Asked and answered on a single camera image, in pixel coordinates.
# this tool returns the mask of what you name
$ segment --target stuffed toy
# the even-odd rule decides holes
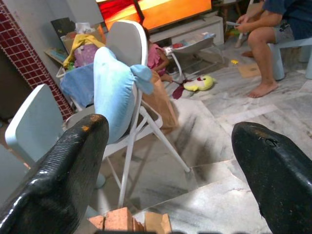
[[[209,75],[202,75],[196,80],[193,80],[191,82],[186,82],[183,84],[183,87],[188,91],[197,91],[197,90],[207,90],[210,89],[215,82],[215,79],[213,79]]]

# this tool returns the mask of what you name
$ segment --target dark t-shirt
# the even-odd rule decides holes
[[[265,0],[263,9],[283,15],[295,40],[312,37],[312,0]]]

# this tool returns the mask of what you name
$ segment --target television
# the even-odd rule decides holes
[[[211,10],[211,0],[96,0],[108,30],[118,20],[155,29]]]

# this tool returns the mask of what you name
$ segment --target red tile wall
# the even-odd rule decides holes
[[[69,103],[2,0],[0,0],[0,48],[32,89],[40,84],[47,84],[50,87],[63,119],[72,115],[73,110]]]

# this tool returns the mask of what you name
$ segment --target adult man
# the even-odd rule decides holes
[[[261,5],[253,15],[243,15],[237,21],[241,23],[237,27],[241,33],[251,32],[248,44],[262,76],[260,85],[249,94],[251,98],[262,97],[278,87],[267,43],[312,37],[312,0],[265,0]]]

